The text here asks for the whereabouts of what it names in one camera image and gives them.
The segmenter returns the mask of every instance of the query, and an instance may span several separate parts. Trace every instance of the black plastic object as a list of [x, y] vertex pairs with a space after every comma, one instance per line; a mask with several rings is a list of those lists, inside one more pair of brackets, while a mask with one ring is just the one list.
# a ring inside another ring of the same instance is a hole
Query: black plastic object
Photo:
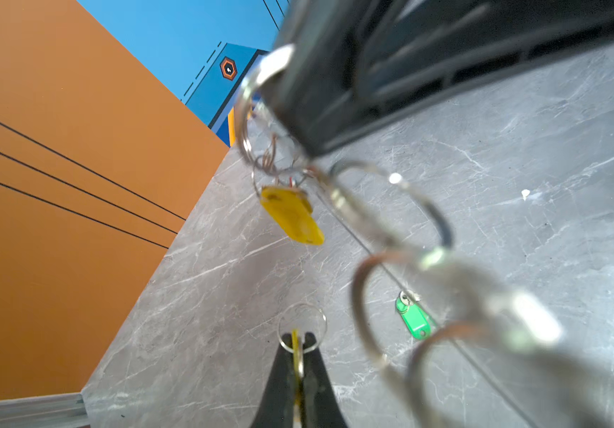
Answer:
[[293, 0], [265, 102], [321, 156], [458, 92], [614, 40], [614, 0]]
[[[284, 343], [291, 343], [291, 335], [283, 336]], [[304, 348], [311, 347], [317, 339], [314, 334], [305, 335]], [[347, 428], [341, 414], [321, 352], [316, 348], [304, 354], [304, 410], [305, 428]], [[295, 400], [295, 372], [293, 354], [278, 347], [271, 366], [267, 386], [250, 428], [292, 428], [293, 402]]]

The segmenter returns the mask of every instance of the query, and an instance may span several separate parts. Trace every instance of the hanging yellow tag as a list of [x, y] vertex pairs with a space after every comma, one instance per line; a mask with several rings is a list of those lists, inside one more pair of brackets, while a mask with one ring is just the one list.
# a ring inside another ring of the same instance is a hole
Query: hanging yellow tag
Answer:
[[290, 239], [303, 244], [323, 244], [323, 232], [312, 218], [312, 206], [304, 192], [268, 185], [262, 189], [260, 202]]

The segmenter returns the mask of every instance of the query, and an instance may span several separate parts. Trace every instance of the orange wall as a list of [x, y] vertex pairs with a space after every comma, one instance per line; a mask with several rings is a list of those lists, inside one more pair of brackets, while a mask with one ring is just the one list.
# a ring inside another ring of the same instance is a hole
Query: orange wall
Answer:
[[226, 151], [74, 0], [0, 0], [0, 400], [81, 390]]

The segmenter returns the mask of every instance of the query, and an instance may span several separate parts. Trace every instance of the yellow tag held by gripper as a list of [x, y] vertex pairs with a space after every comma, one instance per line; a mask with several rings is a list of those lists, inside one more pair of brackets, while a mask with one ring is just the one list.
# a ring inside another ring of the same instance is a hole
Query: yellow tag held by gripper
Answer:
[[312, 206], [302, 190], [268, 185], [262, 188], [260, 203], [290, 239], [323, 244], [323, 232], [312, 218]]

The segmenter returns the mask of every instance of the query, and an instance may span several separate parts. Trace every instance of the hexagon logo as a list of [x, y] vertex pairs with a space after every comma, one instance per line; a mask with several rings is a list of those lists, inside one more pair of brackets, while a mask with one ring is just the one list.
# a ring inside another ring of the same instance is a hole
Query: hexagon logo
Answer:
[[236, 78], [236, 74], [238, 74], [238, 69], [236, 68], [236, 62], [225, 56], [223, 60], [221, 60], [221, 75], [224, 76], [224, 79], [234, 80]]

